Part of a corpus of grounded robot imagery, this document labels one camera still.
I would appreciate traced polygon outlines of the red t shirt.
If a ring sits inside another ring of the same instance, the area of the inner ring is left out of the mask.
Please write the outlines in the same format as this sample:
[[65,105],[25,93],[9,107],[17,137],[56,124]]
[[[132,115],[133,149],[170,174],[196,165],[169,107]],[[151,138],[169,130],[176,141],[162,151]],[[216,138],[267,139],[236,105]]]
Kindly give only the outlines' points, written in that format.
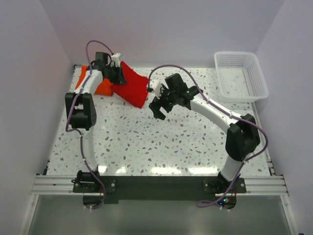
[[112,84],[111,90],[133,106],[142,108],[148,95],[148,78],[136,73],[125,62],[121,62],[121,68],[127,83]]

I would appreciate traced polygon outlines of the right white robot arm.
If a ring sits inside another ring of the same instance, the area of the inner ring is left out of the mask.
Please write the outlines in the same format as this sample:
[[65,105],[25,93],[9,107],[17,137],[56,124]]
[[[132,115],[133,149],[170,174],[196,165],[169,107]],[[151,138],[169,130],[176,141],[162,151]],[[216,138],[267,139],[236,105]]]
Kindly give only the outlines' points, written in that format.
[[194,111],[223,130],[226,134],[226,162],[217,176],[217,186],[223,192],[230,192],[235,187],[240,165],[260,144],[260,136],[255,118],[247,114],[233,113],[224,106],[204,96],[196,86],[187,87],[182,77],[175,73],[165,79],[165,84],[157,80],[149,82],[148,91],[154,92],[155,98],[149,104],[154,118],[164,120],[161,112],[172,111],[175,105]]

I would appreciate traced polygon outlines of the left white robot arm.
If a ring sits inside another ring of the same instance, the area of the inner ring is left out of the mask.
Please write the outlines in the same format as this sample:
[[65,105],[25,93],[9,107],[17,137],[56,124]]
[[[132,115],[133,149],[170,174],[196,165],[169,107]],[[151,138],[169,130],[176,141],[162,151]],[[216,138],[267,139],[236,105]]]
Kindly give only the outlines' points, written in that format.
[[66,132],[78,133],[83,160],[83,169],[78,172],[78,179],[74,180],[74,184],[80,188],[85,186],[90,192],[105,188],[100,180],[98,163],[94,154],[93,131],[97,122],[97,113],[93,95],[105,79],[112,84],[127,84],[121,62],[121,53],[96,52],[95,60],[87,66],[81,83],[74,91],[65,95]]

